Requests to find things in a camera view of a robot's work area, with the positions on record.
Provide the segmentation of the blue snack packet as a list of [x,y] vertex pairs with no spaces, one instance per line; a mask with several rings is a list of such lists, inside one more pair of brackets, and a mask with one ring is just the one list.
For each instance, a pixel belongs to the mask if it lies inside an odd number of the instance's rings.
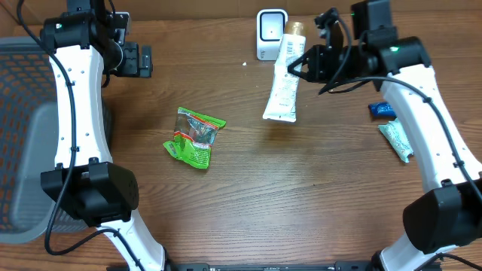
[[396,117],[396,113],[388,102],[376,102],[368,105],[373,117]]

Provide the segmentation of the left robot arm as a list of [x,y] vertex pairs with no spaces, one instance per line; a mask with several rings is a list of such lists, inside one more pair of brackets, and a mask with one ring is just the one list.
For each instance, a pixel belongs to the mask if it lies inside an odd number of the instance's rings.
[[110,77],[149,78],[151,48],[128,41],[130,15],[112,2],[70,1],[44,22],[41,43],[56,83],[58,144],[41,187],[56,211],[106,236],[130,270],[165,270],[164,247],[139,214],[132,171],[115,165],[108,146],[102,85]]

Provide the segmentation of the green snack packet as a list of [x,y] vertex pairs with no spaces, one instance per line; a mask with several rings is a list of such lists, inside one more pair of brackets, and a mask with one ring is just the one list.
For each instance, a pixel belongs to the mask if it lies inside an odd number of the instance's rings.
[[196,169],[208,169],[212,145],[225,120],[179,107],[173,140],[163,143],[171,157]]

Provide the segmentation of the teal tissue packet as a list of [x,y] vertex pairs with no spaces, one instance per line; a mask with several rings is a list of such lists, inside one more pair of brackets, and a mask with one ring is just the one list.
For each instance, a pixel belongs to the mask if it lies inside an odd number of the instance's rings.
[[409,163],[409,157],[413,155],[413,148],[398,118],[387,124],[378,126],[379,131],[385,136],[402,162]]

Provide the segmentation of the white tube gold cap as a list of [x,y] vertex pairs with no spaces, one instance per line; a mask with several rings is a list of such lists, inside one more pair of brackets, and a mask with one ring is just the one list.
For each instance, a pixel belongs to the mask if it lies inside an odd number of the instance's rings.
[[288,66],[304,54],[305,44],[305,25],[301,22],[288,21],[274,63],[273,84],[262,116],[264,120],[289,123],[296,121],[299,77],[289,73]]

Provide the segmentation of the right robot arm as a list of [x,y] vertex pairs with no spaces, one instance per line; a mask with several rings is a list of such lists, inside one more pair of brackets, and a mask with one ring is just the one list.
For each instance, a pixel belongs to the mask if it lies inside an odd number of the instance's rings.
[[374,254],[369,270],[436,270],[438,260],[481,237],[481,164],[459,134],[417,37],[400,38],[388,1],[351,7],[348,29],[337,9],[315,18],[323,45],[288,70],[322,92],[373,83],[392,106],[413,148],[423,195],[403,212],[404,234]]

